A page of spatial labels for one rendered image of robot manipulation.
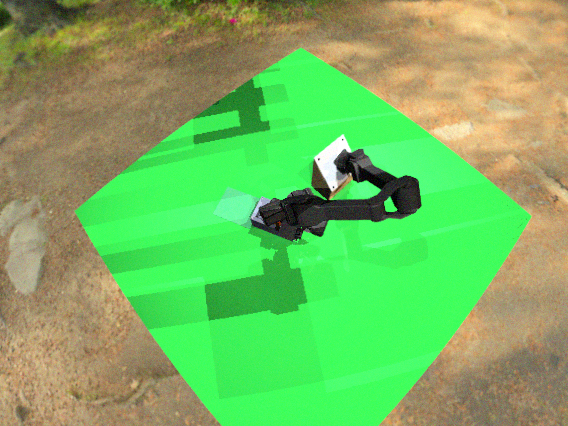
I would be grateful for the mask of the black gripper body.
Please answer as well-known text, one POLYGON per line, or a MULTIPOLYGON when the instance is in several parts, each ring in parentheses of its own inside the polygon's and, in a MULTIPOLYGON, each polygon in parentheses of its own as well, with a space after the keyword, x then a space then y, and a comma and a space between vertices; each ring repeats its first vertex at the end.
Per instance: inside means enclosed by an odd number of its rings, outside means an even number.
MULTIPOLYGON (((273 202, 273 201, 275 201, 275 200, 278 200, 278 199, 277 199, 277 198, 273 198, 273 199, 271 199, 270 202, 273 202)), ((320 224, 318 224, 317 226, 310 226, 310 227, 307 227, 307 228, 310 228, 310 229, 311 229, 311 230, 310 230, 310 233, 311 233, 311 234, 313 234, 313 235, 315 235, 315 236, 318 236, 318 237, 323 237, 324 232, 325 232, 325 230, 326 230, 326 227, 327 227, 327 225, 328 225, 328 222, 329 222, 329 221, 323 221, 323 222, 321 222, 320 224)))

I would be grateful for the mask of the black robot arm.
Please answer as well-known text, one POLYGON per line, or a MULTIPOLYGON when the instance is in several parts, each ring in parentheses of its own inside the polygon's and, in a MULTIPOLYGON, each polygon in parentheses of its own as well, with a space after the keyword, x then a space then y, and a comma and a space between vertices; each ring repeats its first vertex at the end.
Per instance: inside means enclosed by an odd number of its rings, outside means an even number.
POLYGON ((401 220, 422 206, 419 180, 407 175, 397 177, 373 165, 364 148, 351 152, 344 148, 333 163, 342 175, 351 173, 357 184, 369 182, 380 190, 379 194, 362 199, 324 200, 314 195, 310 187, 295 190, 287 198, 259 207, 266 227, 281 221, 278 235, 297 241, 304 231, 301 227, 317 226, 323 221, 401 220), (385 209, 384 201, 389 197, 397 209, 394 212, 385 209))

